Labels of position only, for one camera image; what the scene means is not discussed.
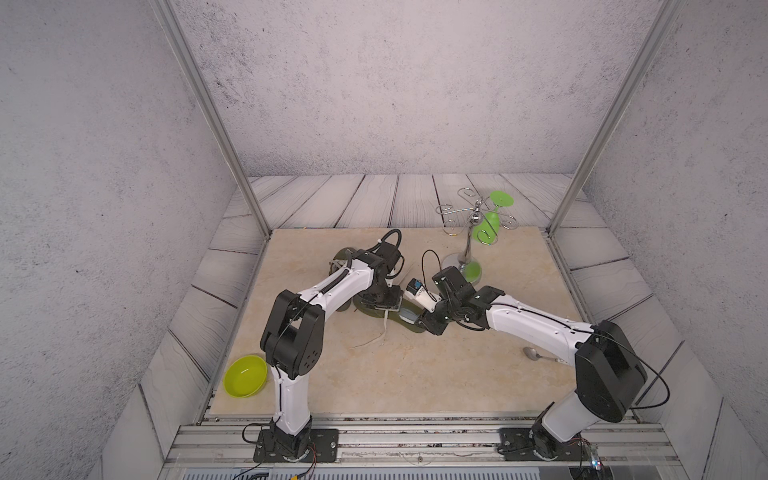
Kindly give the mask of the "olive green shoe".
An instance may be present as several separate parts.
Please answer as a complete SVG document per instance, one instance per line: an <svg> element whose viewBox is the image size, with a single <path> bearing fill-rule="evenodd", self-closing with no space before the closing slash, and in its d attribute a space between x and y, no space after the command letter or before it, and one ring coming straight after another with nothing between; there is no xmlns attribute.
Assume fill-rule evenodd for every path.
<svg viewBox="0 0 768 480"><path fill-rule="evenodd" d="M355 247L344 247L343 249L338 251L334 256L334 258L329 262L329 266L330 266L329 273L333 274L336 271L345 267L349 262L349 259L352 258L356 252L357 252L357 248ZM337 309L337 312L344 312L348 310L351 304L352 304L352 299L348 299L345 303L343 303Z"/></svg>
<svg viewBox="0 0 768 480"><path fill-rule="evenodd" d="M368 346L368 345L370 345L373 342L376 342L378 340L383 340L384 337L387 334L388 326L389 326L390 323L401 325L401 326L405 327L407 330L409 330L411 332L414 332L414 333L417 333L417 334L424 333L426 331L426 329L423 326L421 326L420 324L418 324L418 323L416 325L411 325L411 324L408 324L408 323L402 321L399 318L399 316L398 316L398 311L399 311L400 308L398 310L378 310L378 309L373 309L373 308L368 307L367 304L363 303L358 297L354 297L352 299L352 301L353 301L353 304L355 306L355 309L358 312L360 312L360 313L362 313L364 315L367 315L369 317L381 318L382 322L383 322L383 330L382 330L380 335L378 335L377 337L375 337L375 338L373 338L371 340L368 340L368 341L366 341L366 342L364 342L362 344L356 345L356 348ZM400 307L403 304L407 304L407 303L413 304L413 303L407 301L406 299L402 299Z"/></svg>

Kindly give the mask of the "grey insole one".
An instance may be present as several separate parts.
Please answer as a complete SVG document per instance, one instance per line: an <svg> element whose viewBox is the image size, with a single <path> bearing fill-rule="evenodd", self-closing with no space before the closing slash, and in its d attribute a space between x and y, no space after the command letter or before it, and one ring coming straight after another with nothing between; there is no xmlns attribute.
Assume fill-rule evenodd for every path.
<svg viewBox="0 0 768 480"><path fill-rule="evenodd" d="M423 309L419 306L407 303L400 307L398 316L402 321L411 325L416 325L422 312Z"/></svg>

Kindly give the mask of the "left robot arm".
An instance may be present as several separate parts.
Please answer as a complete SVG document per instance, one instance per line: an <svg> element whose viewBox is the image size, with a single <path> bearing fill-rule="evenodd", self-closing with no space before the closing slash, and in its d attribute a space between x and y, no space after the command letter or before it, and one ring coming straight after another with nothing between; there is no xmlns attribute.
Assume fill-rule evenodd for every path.
<svg viewBox="0 0 768 480"><path fill-rule="evenodd" d="M392 280L404 266L401 241L402 232L391 229L368 249L348 250L346 262L315 286L276 297L260 340L274 379L276 411L255 441L255 462L299 461L311 452L309 372L323 350L326 320L354 298L384 313L399 309L402 289Z"/></svg>

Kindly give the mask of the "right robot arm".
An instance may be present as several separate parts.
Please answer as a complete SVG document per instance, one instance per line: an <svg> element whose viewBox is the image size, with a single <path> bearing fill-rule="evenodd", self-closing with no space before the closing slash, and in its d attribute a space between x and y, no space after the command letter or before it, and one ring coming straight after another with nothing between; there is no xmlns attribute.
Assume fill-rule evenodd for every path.
<svg viewBox="0 0 768 480"><path fill-rule="evenodd" d="M559 459L566 446L595 423L620 422L654 371L613 322L576 322L527 305L499 288L475 288L454 266L432 280L438 288L435 294L418 279L405 289L406 298L422 309L418 326L434 335L443 334L452 322L473 331L510 334L573 367L574 391L548 405L528 434L529 449L545 461Z"/></svg>

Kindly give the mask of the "small grey spoon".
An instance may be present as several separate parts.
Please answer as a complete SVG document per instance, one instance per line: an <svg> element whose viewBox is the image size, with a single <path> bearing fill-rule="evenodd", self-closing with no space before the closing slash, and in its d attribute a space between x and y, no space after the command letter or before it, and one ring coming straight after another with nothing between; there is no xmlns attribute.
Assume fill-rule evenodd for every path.
<svg viewBox="0 0 768 480"><path fill-rule="evenodd" d="M547 360L547 361L552 361L552 362L555 362L555 363L559 363L559 364L566 364L566 361L565 361L565 360L563 360L563 359L560 359L560 358L558 358L558 357L552 357L552 356L544 356L544 355L541 355L541 354L540 354L540 353L539 353L539 352L538 352L538 351L537 351L535 348L533 348L533 347L524 347L524 348L523 348L523 353L525 354L525 356L526 356L528 359L530 359L530 360L532 360L532 361L538 361L538 360Z"/></svg>

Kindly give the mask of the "chrome metal stand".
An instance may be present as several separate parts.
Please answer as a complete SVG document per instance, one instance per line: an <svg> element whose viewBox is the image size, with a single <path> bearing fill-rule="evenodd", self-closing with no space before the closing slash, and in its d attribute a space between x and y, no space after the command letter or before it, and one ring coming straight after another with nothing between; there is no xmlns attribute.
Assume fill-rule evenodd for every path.
<svg viewBox="0 0 768 480"><path fill-rule="evenodd" d="M445 269L456 267L464 278L477 284L482 277L482 266L473 256L472 247L475 243L485 246L494 245L502 229L512 230L519 226L517 219L500 209L511 207L513 197L500 190L492 191L482 196L471 187L462 187L457 195L465 200L468 207L454 207L452 204L440 204L436 212L443 218L443 231L449 236L458 236L460 231L466 233L462 249L447 255L440 263Z"/></svg>

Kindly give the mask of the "green plastic bowl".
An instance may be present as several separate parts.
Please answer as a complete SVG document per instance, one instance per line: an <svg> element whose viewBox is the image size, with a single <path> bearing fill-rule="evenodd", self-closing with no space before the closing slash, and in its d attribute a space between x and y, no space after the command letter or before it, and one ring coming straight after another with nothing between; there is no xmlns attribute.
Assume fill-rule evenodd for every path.
<svg viewBox="0 0 768 480"><path fill-rule="evenodd" d="M269 369L258 355L246 355L235 360L223 379L226 393L233 398L248 398L260 392L266 385Z"/></svg>

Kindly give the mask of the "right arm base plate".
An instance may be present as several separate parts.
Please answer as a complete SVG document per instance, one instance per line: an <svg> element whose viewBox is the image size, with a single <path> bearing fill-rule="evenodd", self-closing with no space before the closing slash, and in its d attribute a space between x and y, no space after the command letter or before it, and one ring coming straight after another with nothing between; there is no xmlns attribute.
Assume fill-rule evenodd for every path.
<svg viewBox="0 0 768 480"><path fill-rule="evenodd" d="M497 452L505 461L588 462L591 452L586 442L574 437L559 442L538 428L501 428Z"/></svg>

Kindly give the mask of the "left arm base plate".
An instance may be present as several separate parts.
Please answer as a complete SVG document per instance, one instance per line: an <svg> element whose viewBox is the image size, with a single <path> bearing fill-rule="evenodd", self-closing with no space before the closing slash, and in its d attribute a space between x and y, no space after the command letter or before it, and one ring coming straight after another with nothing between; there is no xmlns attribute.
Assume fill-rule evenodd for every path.
<svg viewBox="0 0 768 480"><path fill-rule="evenodd" d="M279 428L259 433L253 461L256 463L333 463L339 447L338 429L305 428L289 435Z"/></svg>

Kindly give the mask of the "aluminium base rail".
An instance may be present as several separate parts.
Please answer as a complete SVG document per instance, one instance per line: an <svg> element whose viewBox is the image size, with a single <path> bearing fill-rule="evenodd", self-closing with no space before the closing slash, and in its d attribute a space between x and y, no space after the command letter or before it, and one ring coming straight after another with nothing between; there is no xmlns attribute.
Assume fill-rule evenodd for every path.
<svg viewBox="0 0 768 480"><path fill-rule="evenodd" d="M256 463L255 441L266 429L243 418L180 427L161 470L164 479L253 475L288 479L521 478L684 479L687 474L658 424L601 422L585 430L588 462L505 461L501 428L530 428L530 416L448 415L318 417L314 428L338 429L333 463Z"/></svg>

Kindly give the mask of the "left aluminium frame post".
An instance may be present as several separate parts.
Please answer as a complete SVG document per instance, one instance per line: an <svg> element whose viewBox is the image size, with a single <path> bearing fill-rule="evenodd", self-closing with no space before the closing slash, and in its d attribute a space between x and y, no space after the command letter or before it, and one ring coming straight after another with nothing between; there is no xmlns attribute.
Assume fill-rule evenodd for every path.
<svg viewBox="0 0 768 480"><path fill-rule="evenodd" d="M216 108L213 97L206 85L200 68L194 58L192 49L186 39L182 26L176 16L171 1L150 1L158 21L165 33L166 39L179 63L184 77L192 89L198 106L211 130L221 151L223 159L229 168L238 190L243 195L246 207L254 217L256 224L265 238L269 238L272 229L259 205L256 195L240 162L235 146L227 132L224 122Z"/></svg>

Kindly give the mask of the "aluminium frame post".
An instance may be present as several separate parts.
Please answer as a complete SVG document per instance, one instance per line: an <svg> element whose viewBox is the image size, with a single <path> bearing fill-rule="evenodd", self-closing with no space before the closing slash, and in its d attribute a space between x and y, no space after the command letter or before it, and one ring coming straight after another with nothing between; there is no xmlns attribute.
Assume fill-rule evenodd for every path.
<svg viewBox="0 0 768 480"><path fill-rule="evenodd" d="M684 5L685 1L683 0L665 0L661 3L645 39L632 60L614 99L571 178L562 201L546 228L549 238L554 238L556 232L563 226L579 191L593 172Z"/></svg>
<svg viewBox="0 0 768 480"><path fill-rule="evenodd" d="M243 195L246 207L254 217L256 224L265 238L269 238L272 229L259 205L256 195L240 162L235 146L227 132L224 122L216 108L213 97L206 85L200 68L194 58L192 49L186 39L182 26L176 16L171 1L150 1L158 21L165 33L166 39L179 63L184 77L192 89L198 106L211 130L221 151L223 159L229 168L238 190Z"/></svg>

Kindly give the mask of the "right aluminium frame post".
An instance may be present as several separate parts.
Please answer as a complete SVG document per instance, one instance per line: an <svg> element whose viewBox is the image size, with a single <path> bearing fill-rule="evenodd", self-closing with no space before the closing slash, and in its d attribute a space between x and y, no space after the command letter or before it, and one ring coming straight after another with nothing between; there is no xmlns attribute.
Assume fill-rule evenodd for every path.
<svg viewBox="0 0 768 480"><path fill-rule="evenodd" d="M546 228L549 238L554 238L556 232L563 226L579 191L593 172L684 5L685 1L683 0L665 0L661 3L645 39L632 60L614 99L571 178L562 201Z"/></svg>

